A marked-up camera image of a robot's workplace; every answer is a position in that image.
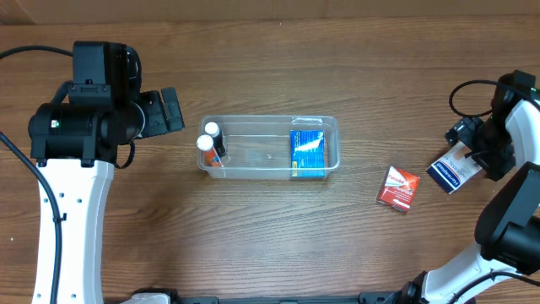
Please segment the orange bottle white cap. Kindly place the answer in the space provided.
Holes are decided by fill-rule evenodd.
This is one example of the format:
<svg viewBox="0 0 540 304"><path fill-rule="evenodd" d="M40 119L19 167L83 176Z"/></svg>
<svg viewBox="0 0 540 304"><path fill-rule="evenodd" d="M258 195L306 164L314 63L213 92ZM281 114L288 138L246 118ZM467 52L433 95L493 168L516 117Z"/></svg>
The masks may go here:
<svg viewBox="0 0 540 304"><path fill-rule="evenodd" d="M222 167L220 156L213 145L213 138L209 135L201 135L197 138L197 147L202 152L205 165Z"/></svg>

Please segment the dark bottle white cap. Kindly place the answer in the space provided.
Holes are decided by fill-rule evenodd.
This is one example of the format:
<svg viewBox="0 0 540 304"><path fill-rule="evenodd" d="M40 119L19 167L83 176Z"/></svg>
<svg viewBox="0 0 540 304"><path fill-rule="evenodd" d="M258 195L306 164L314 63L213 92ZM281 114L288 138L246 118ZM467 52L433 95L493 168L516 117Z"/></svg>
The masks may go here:
<svg viewBox="0 0 540 304"><path fill-rule="evenodd" d="M213 146L216 149L218 156L225 156L227 153L227 148L220 126L216 122L208 122L204 126L204 131L213 139Z"/></svg>

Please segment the blue medicine box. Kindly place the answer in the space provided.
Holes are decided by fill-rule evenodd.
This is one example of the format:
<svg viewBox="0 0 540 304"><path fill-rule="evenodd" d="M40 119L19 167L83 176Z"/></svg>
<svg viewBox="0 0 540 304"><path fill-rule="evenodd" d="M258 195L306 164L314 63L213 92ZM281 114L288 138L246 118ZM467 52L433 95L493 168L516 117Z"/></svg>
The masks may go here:
<svg viewBox="0 0 540 304"><path fill-rule="evenodd" d="M291 130L290 154L293 178L326 176L325 132L323 130Z"/></svg>

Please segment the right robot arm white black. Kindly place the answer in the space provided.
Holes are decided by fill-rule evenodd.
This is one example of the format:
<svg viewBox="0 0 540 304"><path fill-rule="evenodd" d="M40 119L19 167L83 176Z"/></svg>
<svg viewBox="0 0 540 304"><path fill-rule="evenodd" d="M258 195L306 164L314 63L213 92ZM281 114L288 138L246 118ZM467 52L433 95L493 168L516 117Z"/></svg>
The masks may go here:
<svg viewBox="0 0 540 304"><path fill-rule="evenodd" d="M478 217L474 243L444 266L423 272L387 297L389 303L474 303L507 279L534 285L539 270L539 90L535 76L516 70L494 81L490 110L463 114L446 134L455 148L500 180L516 174Z"/></svg>

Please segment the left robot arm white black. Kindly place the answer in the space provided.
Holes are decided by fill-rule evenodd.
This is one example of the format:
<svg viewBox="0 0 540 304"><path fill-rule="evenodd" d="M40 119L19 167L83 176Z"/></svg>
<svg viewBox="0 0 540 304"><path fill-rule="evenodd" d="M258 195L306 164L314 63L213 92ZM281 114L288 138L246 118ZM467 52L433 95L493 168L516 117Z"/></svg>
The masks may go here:
<svg viewBox="0 0 540 304"><path fill-rule="evenodd" d="M73 78L29 122L39 171L40 230L34 303L101 303L103 222L117 151L181 131L176 90L143 92L137 52L77 41Z"/></svg>

